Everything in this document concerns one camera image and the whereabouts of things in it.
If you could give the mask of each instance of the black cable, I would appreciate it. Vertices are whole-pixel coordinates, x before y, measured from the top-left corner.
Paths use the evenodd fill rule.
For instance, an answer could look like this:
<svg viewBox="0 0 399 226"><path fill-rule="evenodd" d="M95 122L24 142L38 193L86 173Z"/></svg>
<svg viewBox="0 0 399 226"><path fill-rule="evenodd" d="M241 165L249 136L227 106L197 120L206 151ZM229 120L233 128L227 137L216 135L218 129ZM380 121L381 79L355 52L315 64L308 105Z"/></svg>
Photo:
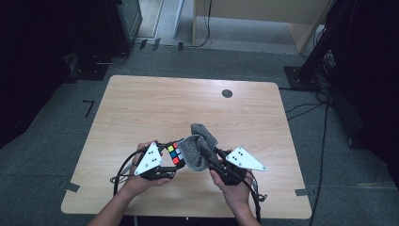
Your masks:
<svg viewBox="0 0 399 226"><path fill-rule="evenodd" d="M148 149L148 147L142 148L140 150L135 151L134 153L130 154L129 157L126 158L126 160L123 162L122 166L120 166L120 170L118 171L117 176L113 177L114 178L114 196L118 193L118 184L120 184L120 177L122 177L122 180L124 178L125 175L121 175L121 172L123 171L126 163L128 163L130 161L130 159L132 159L136 154L138 153L145 153L146 150Z"/></svg>
<svg viewBox="0 0 399 226"><path fill-rule="evenodd" d="M297 114L297 115L295 115L295 116L293 116L293 117L291 117L291 118L288 118L287 121L289 121L289 120L291 120L291 119L294 119L294 118L296 118L296 117L298 117L298 116L304 115L304 114L306 114L306 113L308 113L308 112L314 110L315 108L317 108L317 107L319 107L319 106L321 106L321 105L323 105L323 104L324 104L324 103L321 103L320 105L316 105L316 106L312 107L311 109L309 109L309 110L307 110L307 111L305 111L305 112L302 112L302 113Z"/></svg>
<svg viewBox="0 0 399 226"><path fill-rule="evenodd" d="M313 205L313 208L311 210L311 218L309 220L309 226L311 226L313 224L314 213L315 213L316 208L317 208L317 203L319 202L320 189L321 189L322 180L323 180L323 163L324 163L324 153L325 153L326 133L327 133L327 113L328 113L328 105L326 105L326 113L325 113L324 129L323 129L323 139L322 139L322 152L320 154L319 182L318 182L317 191L316 191L316 194L315 194L314 205Z"/></svg>
<svg viewBox="0 0 399 226"><path fill-rule="evenodd" d="M285 111L285 113L290 113L290 112L292 112L293 110L297 109L298 107L301 107L301 106L308 106L308 105L320 105L320 103L317 103L317 104L296 105L296 106L294 106L292 109Z"/></svg>
<svg viewBox="0 0 399 226"><path fill-rule="evenodd" d="M123 55L123 57L122 57L122 59L120 59L120 60L118 60L118 61L115 61L115 62L104 62L104 63L102 63L102 62L94 62L95 64L98 64L98 65L114 65L114 64L119 64L119 63L121 63L125 58L127 57L127 54L125 53L124 55Z"/></svg>
<svg viewBox="0 0 399 226"><path fill-rule="evenodd" d="M252 179L252 183L255 182L256 186L254 186L254 190L255 190L255 192L256 192L256 194L258 196L258 201L259 202L264 202L266 200L266 198L267 198L267 195L259 194L259 191L258 191L258 180L256 180L255 175L253 175L253 173L250 170L247 170L247 172L249 172L249 174L252 176L252 178L250 178L248 176L247 176L247 178Z"/></svg>
<svg viewBox="0 0 399 226"><path fill-rule="evenodd" d="M317 74L317 83L319 87L322 87L324 89L327 89L330 86L326 78L329 77L330 71L334 67L329 62L331 59L333 59L333 56L331 56L329 52L326 53L324 58L318 62L318 66L316 67L316 70L318 70L319 72Z"/></svg>
<svg viewBox="0 0 399 226"><path fill-rule="evenodd" d="M249 185L249 183L244 179L243 180L244 185L246 185L250 191L250 194L252 196L253 202L255 202L255 214L256 214L256 219L258 220L259 223L261 223L261 206L259 205L259 196L256 194L256 192L252 189L252 187Z"/></svg>
<svg viewBox="0 0 399 226"><path fill-rule="evenodd" d="M208 23L206 23L206 21L205 21L205 26L208 30L208 34L207 34L205 40L203 41L203 43L201 45L189 46L189 47L200 48L200 47L204 46L208 42L209 38L211 37L211 28L209 27L209 22L211 20L211 8L212 8L212 0L209 2Z"/></svg>
<svg viewBox="0 0 399 226"><path fill-rule="evenodd" d="M131 177L131 176L134 176L134 175L133 174L120 174L118 176L111 177L111 179L109 179L109 181L112 184L115 184L117 177L119 177L119 178L121 177L121 179L119 179L118 184L122 184L123 182L125 182L127 180L127 177Z"/></svg>

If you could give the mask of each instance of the person's left hand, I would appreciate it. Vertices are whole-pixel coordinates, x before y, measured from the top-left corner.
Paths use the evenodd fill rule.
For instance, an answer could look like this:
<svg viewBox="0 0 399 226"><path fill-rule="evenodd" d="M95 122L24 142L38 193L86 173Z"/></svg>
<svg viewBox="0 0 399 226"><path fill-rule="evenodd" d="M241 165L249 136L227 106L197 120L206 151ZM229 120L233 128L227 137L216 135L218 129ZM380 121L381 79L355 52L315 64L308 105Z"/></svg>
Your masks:
<svg viewBox="0 0 399 226"><path fill-rule="evenodd" d="M146 143L139 143L137 146L137 149L140 150L142 148L148 147L153 142L156 142L156 139L146 142ZM133 161L132 161L133 166L130 169L129 174L134 175L135 170L136 170L136 163L142 154L143 153L137 154L133 158ZM135 196L138 196L138 195L142 194L143 192L145 192L151 186L162 186L162 185L168 183L169 181L170 181L170 179L168 179L168 178L162 178L159 180L149 181L144 178L141 178L141 176L139 176L139 175L129 176L129 179L125 182L123 187L120 189L120 192L125 192L132 199Z"/></svg>

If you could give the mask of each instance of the black cabinet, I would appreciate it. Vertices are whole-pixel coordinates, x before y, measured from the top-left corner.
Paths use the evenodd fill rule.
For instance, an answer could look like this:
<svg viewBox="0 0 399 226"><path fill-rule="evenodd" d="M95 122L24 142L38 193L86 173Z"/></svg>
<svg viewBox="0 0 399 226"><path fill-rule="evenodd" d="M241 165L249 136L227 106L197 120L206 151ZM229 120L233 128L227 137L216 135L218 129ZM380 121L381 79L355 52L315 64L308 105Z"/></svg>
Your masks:
<svg viewBox="0 0 399 226"><path fill-rule="evenodd" d="M99 77L95 74L101 70L99 62L129 54L142 22L138 0L45 0L41 4L42 13L50 14L66 34L86 79L91 73Z"/></svg>
<svg viewBox="0 0 399 226"><path fill-rule="evenodd" d="M333 32L327 80L351 136L387 162L399 187L398 9L395 0L355 1Z"/></svg>
<svg viewBox="0 0 399 226"><path fill-rule="evenodd" d="M2 1L0 18L1 148L28 128L70 69L26 1Z"/></svg>

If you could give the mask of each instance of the gray carpet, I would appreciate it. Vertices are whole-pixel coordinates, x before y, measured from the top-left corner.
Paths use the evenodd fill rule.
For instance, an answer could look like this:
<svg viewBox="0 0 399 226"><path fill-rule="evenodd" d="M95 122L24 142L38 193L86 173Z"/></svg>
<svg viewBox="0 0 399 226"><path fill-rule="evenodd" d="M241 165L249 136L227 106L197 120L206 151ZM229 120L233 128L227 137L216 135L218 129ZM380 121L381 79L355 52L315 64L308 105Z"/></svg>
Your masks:
<svg viewBox="0 0 399 226"><path fill-rule="evenodd" d="M65 215L60 206L106 84L113 74L275 82L288 88L282 67L306 58L266 53L137 47L105 80L63 84L22 136L0 150L0 225L85 225L91 215ZM310 91L282 90L286 110L318 103ZM95 101L91 112L89 103ZM299 107L287 118L309 109ZM289 120L311 205L317 190L326 107ZM340 117L327 110L323 183L312 225L397 225L399 192L385 163L368 150L347 147ZM263 219L263 225L308 225L307 219Z"/></svg>

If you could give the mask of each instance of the white triangular gripper finger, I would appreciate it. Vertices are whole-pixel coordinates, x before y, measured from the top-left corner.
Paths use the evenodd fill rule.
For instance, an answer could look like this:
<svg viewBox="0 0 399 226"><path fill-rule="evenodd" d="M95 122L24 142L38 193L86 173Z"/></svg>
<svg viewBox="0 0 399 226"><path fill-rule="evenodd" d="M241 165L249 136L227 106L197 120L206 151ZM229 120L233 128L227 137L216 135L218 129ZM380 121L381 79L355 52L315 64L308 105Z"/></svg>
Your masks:
<svg viewBox="0 0 399 226"><path fill-rule="evenodd" d="M238 168L266 171L266 167L242 147L238 147L229 153L226 160Z"/></svg>
<svg viewBox="0 0 399 226"><path fill-rule="evenodd" d="M153 142L149 149L144 153L143 158L138 164L135 175L139 175L145 171L151 170L162 164L161 154L158 152L155 142Z"/></svg>

